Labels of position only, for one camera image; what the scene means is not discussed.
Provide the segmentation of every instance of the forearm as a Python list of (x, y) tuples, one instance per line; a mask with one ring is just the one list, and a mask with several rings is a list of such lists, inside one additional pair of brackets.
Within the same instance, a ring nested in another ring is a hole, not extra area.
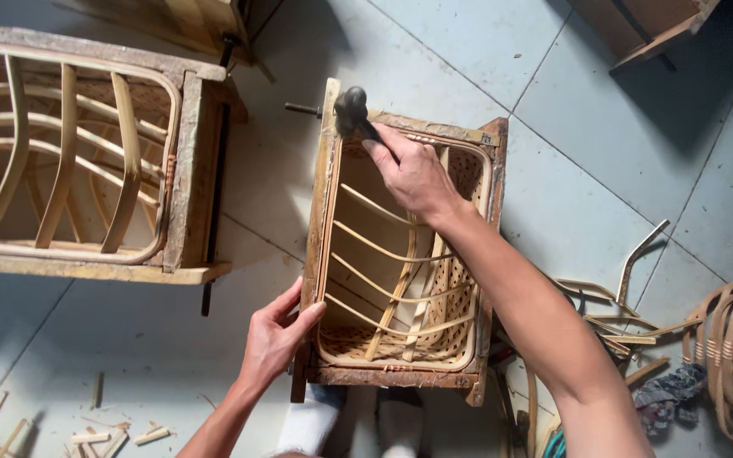
[(178, 453), (178, 458), (227, 458), (262, 395), (262, 386), (237, 379), (217, 410)]
[(473, 207), (433, 223), (468, 265), (497, 316), (554, 398), (626, 393), (598, 339), (564, 297)]

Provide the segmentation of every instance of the white sock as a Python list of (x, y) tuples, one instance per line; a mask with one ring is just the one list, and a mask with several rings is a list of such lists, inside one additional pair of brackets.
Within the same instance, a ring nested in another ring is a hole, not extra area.
[(414, 388), (378, 391), (378, 425), (383, 458), (417, 458), (422, 402)]
[(276, 453), (301, 452), (317, 456), (336, 424), (347, 399), (346, 386), (307, 384), (305, 401), (290, 404)]

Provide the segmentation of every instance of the left hand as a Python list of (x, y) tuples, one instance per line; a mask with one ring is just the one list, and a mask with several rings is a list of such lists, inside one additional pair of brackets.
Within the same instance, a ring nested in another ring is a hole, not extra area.
[(240, 380), (265, 390), (288, 369), (305, 336), (324, 315), (324, 302), (288, 314), (299, 303), (301, 280), (251, 317)]

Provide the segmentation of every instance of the bamboo basket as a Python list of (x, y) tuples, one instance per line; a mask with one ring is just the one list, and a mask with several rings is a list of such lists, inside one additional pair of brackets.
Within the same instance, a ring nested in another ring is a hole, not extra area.
[[(483, 149), (401, 131), (433, 145), (459, 193), (488, 216), (491, 161)], [(474, 356), (480, 293), (471, 272), (395, 203), (359, 137), (337, 142), (331, 186), (319, 291), (328, 313), (315, 338), (321, 358), (353, 368), (463, 369)]]
[(149, 68), (0, 43), (0, 255), (156, 254), (181, 98)]

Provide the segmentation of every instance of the wooden mold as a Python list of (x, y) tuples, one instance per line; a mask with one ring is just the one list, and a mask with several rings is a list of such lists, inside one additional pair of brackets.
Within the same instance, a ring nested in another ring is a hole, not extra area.
[(204, 283), (221, 67), (0, 28), (0, 271)]
[[(327, 81), (301, 299), (326, 301), (327, 313), (297, 356), (292, 400), (306, 379), (464, 388), (479, 405), (490, 304), (440, 235), (397, 205), (361, 139), (336, 132), (339, 89)], [(432, 145), (463, 198), (498, 225), (506, 120), (483, 131), (372, 110), (370, 120)]]

